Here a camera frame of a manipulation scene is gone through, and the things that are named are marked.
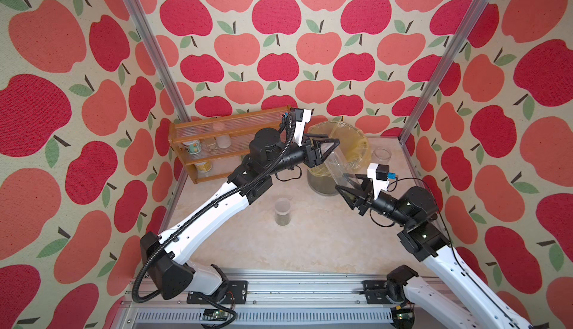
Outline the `ribbed glass jar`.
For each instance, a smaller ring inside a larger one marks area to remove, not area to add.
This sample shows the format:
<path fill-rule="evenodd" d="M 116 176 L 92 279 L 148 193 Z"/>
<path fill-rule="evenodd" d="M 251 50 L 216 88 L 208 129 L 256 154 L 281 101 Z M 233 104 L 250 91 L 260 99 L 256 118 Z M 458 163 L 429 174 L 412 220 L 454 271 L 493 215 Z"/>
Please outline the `ribbed glass jar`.
<path fill-rule="evenodd" d="M 373 163 L 389 166 L 391 158 L 392 158 L 392 152 L 385 147 L 377 147 L 372 152 Z"/>

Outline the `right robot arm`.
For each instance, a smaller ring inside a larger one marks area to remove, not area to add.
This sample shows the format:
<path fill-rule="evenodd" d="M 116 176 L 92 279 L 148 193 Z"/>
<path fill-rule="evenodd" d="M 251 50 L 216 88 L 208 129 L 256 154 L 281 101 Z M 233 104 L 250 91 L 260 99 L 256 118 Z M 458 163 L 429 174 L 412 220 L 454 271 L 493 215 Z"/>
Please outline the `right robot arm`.
<path fill-rule="evenodd" d="M 373 211 L 399 226 L 405 250 L 430 269 L 460 300 L 454 303 L 408 266 L 386 277 L 391 302 L 417 305 L 447 328 L 532 328 L 532 324 L 500 299 L 462 260 L 450 239 L 431 219 L 438 207 L 431 192 L 411 187 L 400 198 L 386 192 L 389 181 L 375 175 L 344 174 L 336 189 L 360 214 Z"/>

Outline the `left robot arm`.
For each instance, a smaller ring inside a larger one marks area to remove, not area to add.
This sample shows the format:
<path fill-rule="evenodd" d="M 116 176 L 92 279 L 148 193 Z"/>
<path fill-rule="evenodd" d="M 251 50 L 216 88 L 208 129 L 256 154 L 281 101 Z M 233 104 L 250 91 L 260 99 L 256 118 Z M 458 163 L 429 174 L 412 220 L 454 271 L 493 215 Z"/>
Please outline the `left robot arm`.
<path fill-rule="evenodd" d="M 339 144 L 322 134 L 305 134 L 296 142 L 292 129 L 285 136 L 271 127 L 259 130 L 249 154 L 215 195 L 179 224 L 141 239 L 143 268 L 134 280 L 132 300 L 144 303 L 158 296 L 168 300 L 191 292 L 221 301 L 229 287 L 225 273 L 216 265 L 189 265 L 192 254 L 226 221 L 255 203 L 272 186 L 274 174 L 300 164 L 319 166 Z"/>

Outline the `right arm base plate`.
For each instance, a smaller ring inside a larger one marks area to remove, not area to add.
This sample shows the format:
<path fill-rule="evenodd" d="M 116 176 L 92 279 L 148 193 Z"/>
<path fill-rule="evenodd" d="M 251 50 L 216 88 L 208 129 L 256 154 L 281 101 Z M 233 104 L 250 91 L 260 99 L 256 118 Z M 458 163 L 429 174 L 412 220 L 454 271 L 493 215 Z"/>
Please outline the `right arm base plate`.
<path fill-rule="evenodd" d="M 363 281 L 360 294 L 368 305 L 402 305 L 407 301 L 403 286 L 395 281 Z"/>

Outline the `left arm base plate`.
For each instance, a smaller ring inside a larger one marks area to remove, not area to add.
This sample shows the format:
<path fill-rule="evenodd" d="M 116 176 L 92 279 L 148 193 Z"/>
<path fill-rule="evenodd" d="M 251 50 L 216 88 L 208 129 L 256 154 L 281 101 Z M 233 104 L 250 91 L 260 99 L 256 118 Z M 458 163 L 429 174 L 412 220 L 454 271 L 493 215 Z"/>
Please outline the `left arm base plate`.
<path fill-rule="evenodd" d="M 244 305 L 248 294 L 248 281 L 224 281 L 222 287 L 210 296 L 212 302 L 220 305 Z M 188 305 L 209 305 L 200 293 L 189 292 Z"/>

